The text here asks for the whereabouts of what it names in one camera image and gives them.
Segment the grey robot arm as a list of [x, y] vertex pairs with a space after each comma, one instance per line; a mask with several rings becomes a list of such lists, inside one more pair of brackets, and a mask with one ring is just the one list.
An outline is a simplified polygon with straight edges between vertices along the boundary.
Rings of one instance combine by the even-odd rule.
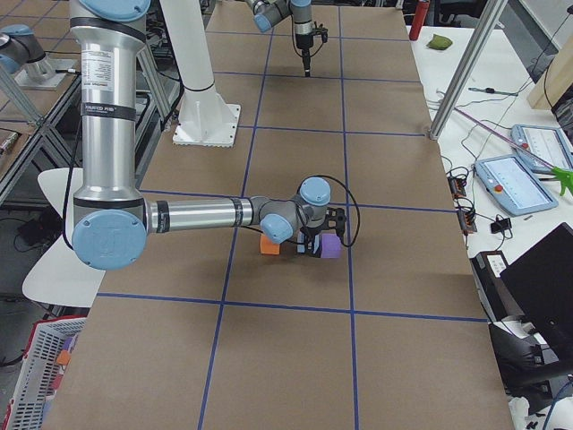
[[[294, 240], [322, 257], [332, 238], [329, 184], [302, 181], [293, 197], [149, 202], [135, 184], [136, 60], [146, 47], [147, 1], [73, 1], [71, 31], [81, 46], [81, 187], [73, 197], [71, 245], [91, 268], [135, 262], [148, 235], [199, 228], [258, 226], [279, 245]], [[195, 1], [161, 5], [183, 86], [178, 144], [229, 147], [241, 108], [218, 94], [201, 9]]]
[[270, 31], [287, 18], [291, 19], [295, 52], [302, 58], [304, 76], [311, 76], [312, 54], [316, 34], [312, 2], [305, 0], [246, 0], [253, 21], [261, 33]]

